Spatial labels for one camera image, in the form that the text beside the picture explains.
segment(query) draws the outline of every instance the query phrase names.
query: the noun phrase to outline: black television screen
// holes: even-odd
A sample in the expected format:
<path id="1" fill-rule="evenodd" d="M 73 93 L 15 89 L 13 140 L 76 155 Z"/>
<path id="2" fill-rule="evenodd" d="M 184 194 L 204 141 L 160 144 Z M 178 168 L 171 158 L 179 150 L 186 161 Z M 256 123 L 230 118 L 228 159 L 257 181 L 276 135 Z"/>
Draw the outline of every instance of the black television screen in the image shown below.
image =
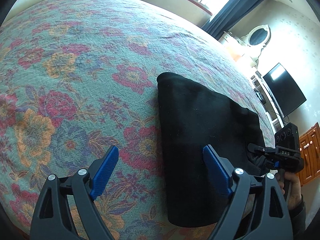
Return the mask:
<path id="1" fill-rule="evenodd" d="M 271 69 L 263 79 L 276 98 L 284 117 L 306 101 L 296 82 L 280 63 Z"/>

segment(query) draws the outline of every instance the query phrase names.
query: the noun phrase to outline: teal floral fabric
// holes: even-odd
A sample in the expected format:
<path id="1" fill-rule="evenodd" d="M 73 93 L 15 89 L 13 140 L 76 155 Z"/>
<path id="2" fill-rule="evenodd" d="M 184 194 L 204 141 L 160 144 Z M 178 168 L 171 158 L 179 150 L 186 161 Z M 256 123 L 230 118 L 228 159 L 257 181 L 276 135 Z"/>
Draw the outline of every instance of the teal floral fabric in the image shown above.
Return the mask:
<path id="1" fill-rule="evenodd" d="M 256 112 L 274 145 L 262 105 L 225 49 L 168 11 L 140 0 L 45 0 L 3 24 L 0 201 L 13 223 L 29 232 L 49 174 L 72 175 L 116 145 L 119 162 L 95 201 L 114 238 L 206 239 L 214 225 L 167 220 L 156 78 L 168 71 Z"/>

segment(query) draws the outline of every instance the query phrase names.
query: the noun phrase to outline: brown wooden cabinet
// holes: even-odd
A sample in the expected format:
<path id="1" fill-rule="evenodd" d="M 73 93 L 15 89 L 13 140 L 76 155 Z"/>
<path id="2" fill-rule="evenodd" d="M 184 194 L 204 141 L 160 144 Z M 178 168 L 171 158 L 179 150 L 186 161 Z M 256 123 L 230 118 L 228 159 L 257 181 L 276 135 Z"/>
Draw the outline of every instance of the brown wooden cabinet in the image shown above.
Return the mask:
<path id="1" fill-rule="evenodd" d="M 300 153 L 304 159 L 304 169 L 298 173 L 301 186 L 320 175 L 319 132 L 319 124 L 316 123 L 299 138 Z"/>

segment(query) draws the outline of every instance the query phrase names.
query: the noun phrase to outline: silver screw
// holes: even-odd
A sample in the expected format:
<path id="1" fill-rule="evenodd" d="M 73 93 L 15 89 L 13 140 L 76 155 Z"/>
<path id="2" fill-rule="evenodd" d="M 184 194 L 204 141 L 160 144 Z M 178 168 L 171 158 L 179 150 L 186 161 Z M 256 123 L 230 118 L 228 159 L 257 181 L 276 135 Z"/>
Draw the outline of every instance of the silver screw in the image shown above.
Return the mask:
<path id="1" fill-rule="evenodd" d="M 243 169 L 241 169 L 241 168 L 236 168 L 235 172 L 238 175 L 242 175 L 244 173 Z"/>
<path id="2" fill-rule="evenodd" d="M 84 175 L 84 174 L 86 174 L 86 173 L 87 173 L 87 170 L 86 170 L 86 169 L 81 169 L 81 170 L 78 171 L 78 174 L 79 174 L 79 175 Z"/>
<path id="3" fill-rule="evenodd" d="M 54 180 L 56 178 L 56 175 L 51 174 L 48 176 L 48 180 Z"/>
<path id="4" fill-rule="evenodd" d="M 272 173 L 267 173 L 267 177 L 269 179 L 274 179 L 275 178 L 275 176 Z"/>

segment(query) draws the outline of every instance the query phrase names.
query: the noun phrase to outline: blue gripper pad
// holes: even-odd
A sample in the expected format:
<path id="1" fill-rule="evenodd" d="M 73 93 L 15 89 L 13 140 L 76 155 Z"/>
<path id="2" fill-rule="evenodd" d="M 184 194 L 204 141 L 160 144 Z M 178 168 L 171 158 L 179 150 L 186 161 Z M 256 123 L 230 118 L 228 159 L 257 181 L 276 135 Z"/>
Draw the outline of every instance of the blue gripper pad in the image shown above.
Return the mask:
<path id="1" fill-rule="evenodd" d="M 118 159 L 118 148 L 113 146 L 107 157 L 102 162 L 96 175 L 92 179 L 92 188 L 89 194 L 92 200 L 95 200 L 98 196 L 102 195 L 110 179 L 110 176 L 118 162 Z"/>
<path id="2" fill-rule="evenodd" d="M 230 197 L 233 193 L 232 179 L 219 159 L 213 148 L 209 146 L 203 148 L 203 160 L 208 169 L 210 182 L 221 195 Z"/>

